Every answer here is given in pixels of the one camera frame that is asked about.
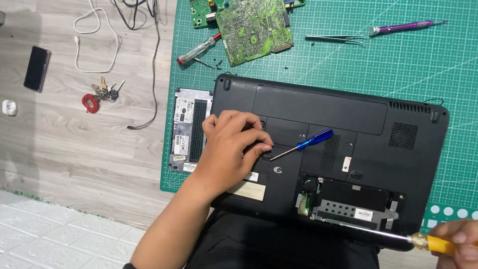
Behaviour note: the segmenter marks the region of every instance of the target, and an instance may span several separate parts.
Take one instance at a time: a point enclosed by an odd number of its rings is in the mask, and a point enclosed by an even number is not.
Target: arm
[[[432,253],[438,256],[437,269],[477,269],[478,268],[478,221],[457,220],[440,223],[430,233],[432,236],[451,238],[457,244],[453,257]]]
[[[247,124],[253,128],[242,131]],[[219,118],[211,115],[204,120],[203,130],[207,144],[199,163],[136,247],[131,257],[136,269],[182,268],[211,202],[240,182],[259,155],[273,145],[259,117],[252,113],[224,111]]]

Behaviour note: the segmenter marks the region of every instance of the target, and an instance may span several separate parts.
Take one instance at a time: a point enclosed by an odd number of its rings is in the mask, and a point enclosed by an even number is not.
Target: tweezers
[[[307,35],[305,39],[312,40],[323,40],[323,41],[332,41],[332,42],[341,42],[341,43],[352,43],[352,44],[363,44],[369,42],[367,41],[357,41],[356,38],[364,39],[363,36],[368,35],[368,33],[363,35]]]

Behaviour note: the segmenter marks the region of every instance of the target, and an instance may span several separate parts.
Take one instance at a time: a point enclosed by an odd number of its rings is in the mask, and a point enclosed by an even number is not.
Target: white charger
[[[3,114],[15,116],[17,114],[17,102],[12,100],[5,100],[2,103],[1,110]]]

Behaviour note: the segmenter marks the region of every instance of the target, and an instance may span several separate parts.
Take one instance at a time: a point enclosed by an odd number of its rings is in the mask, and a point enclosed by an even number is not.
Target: red keychain
[[[87,112],[94,114],[99,109],[99,98],[93,94],[87,93],[83,96],[81,103],[87,108]]]

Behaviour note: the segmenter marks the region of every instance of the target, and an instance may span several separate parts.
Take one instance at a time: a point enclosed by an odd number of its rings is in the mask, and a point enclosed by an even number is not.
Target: hand
[[[478,268],[478,221],[464,219],[440,223],[433,228],[429,235],[451,238],[456,243],[453,257],[441,253],[432,253],[439,256],[437,269],[477,269]]]
[[[243,131],[247,124],[252,128]],[[259,155],[274,145],[262,130],[259,117],[252,113],[228,110],[219,118],[210,115],[203,122],[203,130],[207,143],[188,179],[195,182],[196,191],[201,191],[208,202],[239,183]]]

